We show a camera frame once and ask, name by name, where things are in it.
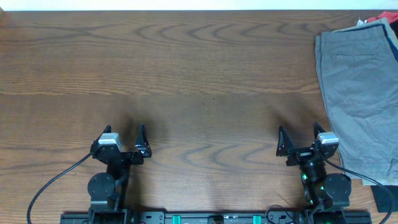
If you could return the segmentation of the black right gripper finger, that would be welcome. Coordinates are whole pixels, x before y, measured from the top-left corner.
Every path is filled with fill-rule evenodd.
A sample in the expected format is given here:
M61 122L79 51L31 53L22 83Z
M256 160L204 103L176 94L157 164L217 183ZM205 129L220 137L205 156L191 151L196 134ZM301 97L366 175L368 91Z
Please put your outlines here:
M313 134L314 138L318 139L318 135L321 133L325 133L326 131L322 128L322 126L318 122L313 123Z
M287 130L283 126L279 126L279 140L277 144L276 156L285 157L290 154L289 150L295 147Z

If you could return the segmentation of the grey shorts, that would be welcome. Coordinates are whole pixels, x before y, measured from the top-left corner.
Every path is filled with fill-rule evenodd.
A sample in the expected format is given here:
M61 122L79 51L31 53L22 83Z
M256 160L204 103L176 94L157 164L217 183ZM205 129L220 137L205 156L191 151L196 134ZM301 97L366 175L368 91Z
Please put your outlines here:
M397 185L397 49L384 25L323 32L315 61L341 165Z

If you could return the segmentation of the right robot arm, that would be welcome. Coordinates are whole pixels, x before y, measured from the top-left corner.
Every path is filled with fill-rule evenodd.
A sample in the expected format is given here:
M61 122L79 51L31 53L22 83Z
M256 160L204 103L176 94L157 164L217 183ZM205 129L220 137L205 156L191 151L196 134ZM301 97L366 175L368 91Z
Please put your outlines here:
M334 156L339 139L333 132L313 124L314 141L296 147L287 130L279 127L277 157L286 157L287 166L299 166L305 199L310 206L294 215L292 223L347 223L344 208L349 206L351 179L345 174L326 171L326 160Z

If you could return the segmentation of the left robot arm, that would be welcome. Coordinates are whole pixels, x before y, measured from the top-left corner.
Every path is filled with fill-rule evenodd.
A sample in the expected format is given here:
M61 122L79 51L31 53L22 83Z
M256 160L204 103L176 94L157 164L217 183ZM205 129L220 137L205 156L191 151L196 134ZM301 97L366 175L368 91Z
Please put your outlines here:
M93 141L90 155L106 164L106 172L95 174L88 182L89 223L139 223L136 212L126 208L124 201L131 166L152 157L144 124L139 126L135 147L137 151L123 152L119 134L112 132L110 125Z

